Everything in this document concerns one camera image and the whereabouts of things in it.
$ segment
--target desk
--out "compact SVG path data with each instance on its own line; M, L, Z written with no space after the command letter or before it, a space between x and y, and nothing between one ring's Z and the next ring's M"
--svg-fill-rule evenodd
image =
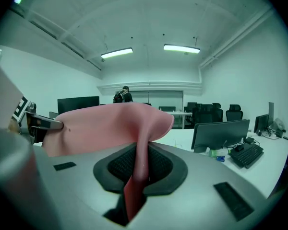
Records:
M156 142L193 152L191 150L193 133L193 129L172 129ZM252 136L252 138L260 142L264 154L251 168L238 167L230 155L225 157L223 164L252 183L268 198L283 171L288 156L288 140L283 138L270 140L262 136Z
M184 129L185 116L192 116L192 113L183 113L183 112L166 112L166 113L171 114L173 116L182 116L182 129Z

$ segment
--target black keyboard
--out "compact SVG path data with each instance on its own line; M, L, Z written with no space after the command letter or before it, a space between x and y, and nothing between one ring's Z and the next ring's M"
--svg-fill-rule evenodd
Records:
M250 168L264 154L263 149L255 144L243 144L243 150L231 151L230 155L234 162L240 167Z

